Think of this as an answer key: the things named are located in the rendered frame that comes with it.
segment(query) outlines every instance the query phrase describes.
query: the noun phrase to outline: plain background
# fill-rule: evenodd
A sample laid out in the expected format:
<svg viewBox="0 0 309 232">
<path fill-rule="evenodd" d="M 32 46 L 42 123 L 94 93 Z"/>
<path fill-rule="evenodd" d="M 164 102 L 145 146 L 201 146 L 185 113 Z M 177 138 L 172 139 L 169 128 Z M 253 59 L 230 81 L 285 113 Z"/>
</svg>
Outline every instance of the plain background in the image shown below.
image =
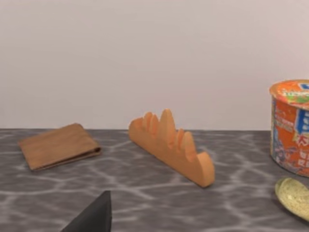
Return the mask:
<svg viewBox="0 0 309 232">
<path fill-rule="evenodd" d="M 0 0 L 0 128 L 268 130 L 308 76 L 307 0 Z"/>
</svg>

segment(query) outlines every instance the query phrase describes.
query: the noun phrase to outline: table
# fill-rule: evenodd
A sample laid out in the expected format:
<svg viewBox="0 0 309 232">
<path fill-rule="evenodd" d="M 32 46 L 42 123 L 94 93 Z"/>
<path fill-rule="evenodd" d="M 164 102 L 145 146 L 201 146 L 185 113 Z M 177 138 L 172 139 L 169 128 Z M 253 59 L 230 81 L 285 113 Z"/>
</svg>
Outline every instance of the table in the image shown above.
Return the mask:
<svg viewBox="0 0 309 232">
<path fill-rule="evenodd" d="M 132 143 L 126 130 L 88 130 L 103 155 L 31 172 L 19 139 L 46 130 L 0 130 L 0 231 L 58 232 L 112 191 L 112 232 L 307 232 L 286 211 L 276 181 L 291 176 L 269 156 L 268 131 L 192 131 L 216 168 L 202 189 Z"/>
</svg>

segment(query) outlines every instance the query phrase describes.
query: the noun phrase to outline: instant noodle cup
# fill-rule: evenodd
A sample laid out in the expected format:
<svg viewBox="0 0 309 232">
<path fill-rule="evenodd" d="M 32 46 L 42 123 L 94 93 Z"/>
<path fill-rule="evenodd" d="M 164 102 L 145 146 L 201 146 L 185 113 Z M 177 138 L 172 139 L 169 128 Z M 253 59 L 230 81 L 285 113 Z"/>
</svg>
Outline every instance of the instant noodle cup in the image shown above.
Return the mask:
<svg viewBox="0 0 309 232">
<path fill-rule="evenodd" d="M 309 80 L 274 84 L 271 156 L 284 169 L 309 177 Z"/>
</svg>

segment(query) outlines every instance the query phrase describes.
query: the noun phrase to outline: black pointed object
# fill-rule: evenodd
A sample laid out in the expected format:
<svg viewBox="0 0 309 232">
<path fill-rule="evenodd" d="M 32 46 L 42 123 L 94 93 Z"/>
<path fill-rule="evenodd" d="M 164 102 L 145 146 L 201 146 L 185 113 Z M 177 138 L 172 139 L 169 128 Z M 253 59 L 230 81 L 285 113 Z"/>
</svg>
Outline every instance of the black pointed object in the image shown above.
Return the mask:
<svg viewBox="0 0 309 232">
<path fill-rule="evenodd" d="M 111 232 L 111 192 L 105 191 L 61 232 Z"/>
</svg>

